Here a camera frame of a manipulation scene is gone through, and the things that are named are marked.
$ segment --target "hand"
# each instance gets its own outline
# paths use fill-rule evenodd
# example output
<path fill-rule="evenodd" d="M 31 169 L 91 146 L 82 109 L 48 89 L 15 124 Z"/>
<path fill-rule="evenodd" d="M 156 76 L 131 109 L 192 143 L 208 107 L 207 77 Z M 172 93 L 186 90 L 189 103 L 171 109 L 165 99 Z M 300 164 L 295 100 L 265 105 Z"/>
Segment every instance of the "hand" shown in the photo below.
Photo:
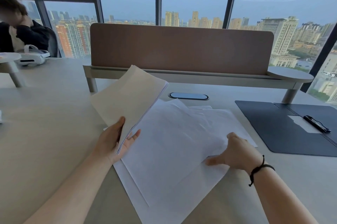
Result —
<path fill-rule="evenodd" d="M 235 133 L 229 133 L 227 138 L 227 149 L 216 157 L 208 158 L 207 165 L 226 164 L 245 170 L 250 175 L 255 167 L 262 164 L 262 155 L 247 140 L 238 137 Z"/>
<path fill-rule="evenodd" d="M 20 25 L 25 25 L 25 26 L 31 27 L 31 26 L 33 26 L 33 21 L 29 16 L 24 15 L 22 17 L 22 21 L 21 21 Z"/>
<path fill-rule="evenodd" d="M 141 130 L 139 129 L 133 136 L 131 134 L 128 136 L 128 138 L 124 141 L 122 149 L 118 155 L 116 151 L 119 147 L 119 139 L 121 136 L 124 122 L 125 117 L 120 117 L 117 123 L 109 126 L 105 131 L 101 133 L 93 151 L 93 155 L 107 158 L 111 165 L 116 163 L 125 155 L 129 147 L 140 135 Z"/>

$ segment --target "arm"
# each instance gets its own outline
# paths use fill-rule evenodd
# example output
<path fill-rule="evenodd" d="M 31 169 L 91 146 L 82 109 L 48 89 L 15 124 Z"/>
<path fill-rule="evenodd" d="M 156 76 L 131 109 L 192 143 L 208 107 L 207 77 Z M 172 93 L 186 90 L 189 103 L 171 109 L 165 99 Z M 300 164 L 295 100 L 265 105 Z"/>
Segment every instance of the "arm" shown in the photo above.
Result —
<path fill-rule="evenodd" d="M 124 156 L 139 136 L 138 130 L 125 140 L 119 155 L 115 149 L 125 119 L 107 128 L 88 158 L 65 180 L 55 194 L 24 224 L 82 224 L 110 167 Z"/>
<path fill-rule="evenodd" d="M 248 175 L 261 165 L 262 155 L 247 140 L 230 133 L 228 147 L 219 156 L 209 158 L 207 165 L 226 164 L 242 169 Z M 254 186 L 269 223 L 314 224 L 315 218 L 271 168 L 264 167 L 254 175 Z"/>
<path fill-rule="evenodd" d="M 32 20 L 24 16 L 23 21 L 16 27 L 16 35 L 25 45 L 34 45 L 40 50 L 48 50 L 49 34 L 47 30 L 40 26 L 38 31 L 31 29 Z"/>

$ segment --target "left hand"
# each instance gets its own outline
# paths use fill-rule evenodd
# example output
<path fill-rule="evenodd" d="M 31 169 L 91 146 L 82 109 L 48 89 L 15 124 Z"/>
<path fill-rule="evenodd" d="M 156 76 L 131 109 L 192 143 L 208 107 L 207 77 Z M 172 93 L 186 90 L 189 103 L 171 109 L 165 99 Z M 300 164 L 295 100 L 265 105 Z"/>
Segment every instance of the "left hand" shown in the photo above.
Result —
<path fill-rule="evenodd" d="M 25 26 L 31 27 L 31 26 L 33 26 L 33 21 L 29 16 L 24 15 L 22 17 L 22 21 L 21 21 L 20 25 L 25 25 Z"/>
<path fill-rule="evenodd" d="M 93 155 L 107 158 L 111 165 L 116 163 L 125 155 L 129 147 L 140 135 L 141 130 L 139 129 L 133 136 L 131 134 L 128 136 L 128 138 L 124 141 L 122 149 L 118 155 L 117 148 L 124 123 L 125 117 L 120 117 L 117 123 L 109 126 L 101 133 L 93 151 Z"/>

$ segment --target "white desk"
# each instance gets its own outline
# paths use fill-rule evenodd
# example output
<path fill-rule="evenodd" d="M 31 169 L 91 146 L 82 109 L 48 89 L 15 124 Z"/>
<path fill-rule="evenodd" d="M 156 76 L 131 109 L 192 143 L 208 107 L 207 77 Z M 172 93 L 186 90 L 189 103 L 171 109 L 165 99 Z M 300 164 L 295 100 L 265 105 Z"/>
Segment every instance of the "white desk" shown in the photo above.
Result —
<path fill-rule="evenodd" d="M 90 105 L 79 60 L 49 60 L 21 70 L 27 87 L 15 88 L 0 74 L 0 223 L 19 224 L 33 214 L 88 155 L 105 127 Z M 102 90 L 112 81 L 97 80 Z M 258 144 L 258 150 L 320 223 L 337 220 L 337 158 L 276 154 L 269 151 L 234 100 L 281 102 L 283 89 L 170 84 L 170 92 L 207 94 L 208 101 L 188 105 L 230 109 Z M 299 92 L 294 103 L 322 104 Z M 184 224 L 267 223 L 249 178 L 230 170 L 187 217 Z M 140 223 L 112 168 L 85 223 Z"/>

